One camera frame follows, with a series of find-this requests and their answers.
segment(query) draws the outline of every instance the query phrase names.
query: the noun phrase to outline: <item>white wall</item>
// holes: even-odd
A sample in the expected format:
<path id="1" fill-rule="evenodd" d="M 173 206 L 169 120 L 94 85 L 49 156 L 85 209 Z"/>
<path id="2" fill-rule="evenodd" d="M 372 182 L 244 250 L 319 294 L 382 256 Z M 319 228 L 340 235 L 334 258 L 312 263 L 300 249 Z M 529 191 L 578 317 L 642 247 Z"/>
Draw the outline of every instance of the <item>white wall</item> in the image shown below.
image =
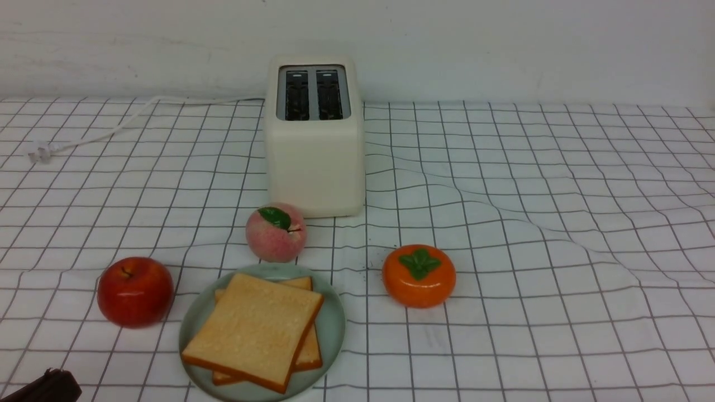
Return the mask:
<path id="1" fill-rule="evenodd" d="M 368 100 L 712 107 L 714 16 L 714 0 L 2 0 L 0 93 L 254 94 L 273 54 L 340 52 Z"/>

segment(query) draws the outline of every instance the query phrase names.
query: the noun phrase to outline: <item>orange persimmon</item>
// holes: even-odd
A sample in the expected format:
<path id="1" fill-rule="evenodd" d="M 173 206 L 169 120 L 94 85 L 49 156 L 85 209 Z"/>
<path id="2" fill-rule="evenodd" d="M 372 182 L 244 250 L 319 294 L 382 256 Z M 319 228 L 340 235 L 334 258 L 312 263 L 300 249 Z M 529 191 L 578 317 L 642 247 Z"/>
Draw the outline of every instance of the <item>orange persimmon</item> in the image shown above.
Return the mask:
<path id="1" fill-rule="evenodd" d="M 430 245 L 404 245 L 392 251 L 383 264 L 388 294 L 413 308 L 430 308 L 447 300 L 457 282 L 450 258 Z"/>

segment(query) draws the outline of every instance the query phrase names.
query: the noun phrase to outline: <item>power cord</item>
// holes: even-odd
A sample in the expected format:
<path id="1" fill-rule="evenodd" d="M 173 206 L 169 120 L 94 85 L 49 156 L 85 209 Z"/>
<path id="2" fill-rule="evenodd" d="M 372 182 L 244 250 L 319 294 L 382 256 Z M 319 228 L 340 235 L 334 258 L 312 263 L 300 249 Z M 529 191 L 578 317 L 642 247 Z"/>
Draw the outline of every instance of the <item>power cord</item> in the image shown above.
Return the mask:
<path id="1" fill-rule="evenodd" d="M 192 105 L 203 105 L 203 104 L 222 104 L 230 102 L 239 102 L 242 100 L 263 100 L 263 97 L 236 97 L 229 99 L 189 99 L 181 97 L 166 97 L 157 96 L 151 98 L 147 103 L 145 103 L 139 110 L 137 110 L 129 119 L 125 120 L 115 128 L 109 130 L 106 134 L 99 135 L 93 138 L 80 139 L 72 142 L 47 142 L 35 140 L 29 143 L 25 147 L 24 154 L 30 159 L 30 163 L 42 162 L 44 164 L 49 163 L 50 158 L 53 154 L 63 151 L 68 148 L 78 147 L 79 145 L 89 144 L 90 142 L 99 141 L 111 137 L 117 132 L 124 129 L 129 123 L 133 122 L 144 110 L 148 109 L 154 103 L 169 103 L 169 104 L 192 104 Z"/>

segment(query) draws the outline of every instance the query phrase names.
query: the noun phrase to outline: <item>bread slice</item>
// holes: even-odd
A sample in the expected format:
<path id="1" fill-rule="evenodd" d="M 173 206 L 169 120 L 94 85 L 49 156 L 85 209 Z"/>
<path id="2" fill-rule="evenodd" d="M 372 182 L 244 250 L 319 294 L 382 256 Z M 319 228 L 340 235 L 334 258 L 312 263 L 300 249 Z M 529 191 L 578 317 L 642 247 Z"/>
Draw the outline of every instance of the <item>bread slice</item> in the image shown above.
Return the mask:
<path id="1" fill-rule="evenodd" d="M 302 278 L 295 278 L 289 280 L 283 280 L 279 282 L 281 285 L 294 286 L 296 288 L 312 290 L 312 278 L 310 276 L 304 276 Z M 214 298 L 216 304 L 223 296 L 224 289 L 216 289 L 214 293 Z M 298 354 L 298 359 L 295 361 L 293 366 L 293 372 L 296 371 L 307 371 L 313 370 L 315 368 L 322 367 L 322 356 L 320 355 L 320 345 L 317 342 L 317 333 L 315 332 L 315 324 L 311 326 L 308 331 L 308 335 L 305 337 L 305 342 L 300 349 Z M 214 371 L 212 374 L 212 380 L 215 386 L 225 386 L 229 384 L 236 384 L 245 381 L 243 377 L 230 376 L 228 374 L 221 373 L 219 371 Z"/>
<path id="2" fill-rule="evenodd" d="M 311 290 L 236 273 L 182 360 L 285 394 L 323 300 Z"/>

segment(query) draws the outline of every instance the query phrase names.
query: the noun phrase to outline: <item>toaster slot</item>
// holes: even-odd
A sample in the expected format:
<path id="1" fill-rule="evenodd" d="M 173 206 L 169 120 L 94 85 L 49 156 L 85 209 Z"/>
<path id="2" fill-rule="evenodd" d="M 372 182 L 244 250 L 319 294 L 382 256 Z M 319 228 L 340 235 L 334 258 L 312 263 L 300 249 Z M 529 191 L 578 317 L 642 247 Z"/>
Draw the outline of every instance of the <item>toaster slot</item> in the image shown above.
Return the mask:
<path id="1" fill-rule="evenodd" d="M 308 71 L 285 72 L 285 119 L 287 121 L 310 119 L 310 88 Z"/>
<path id="2" fill-rule="evenodd" d="M 336 69 L 322 69 L 316 72 L 318 110 L 321 120 L 341 120 L 342 100 L 340 82 Z"/>

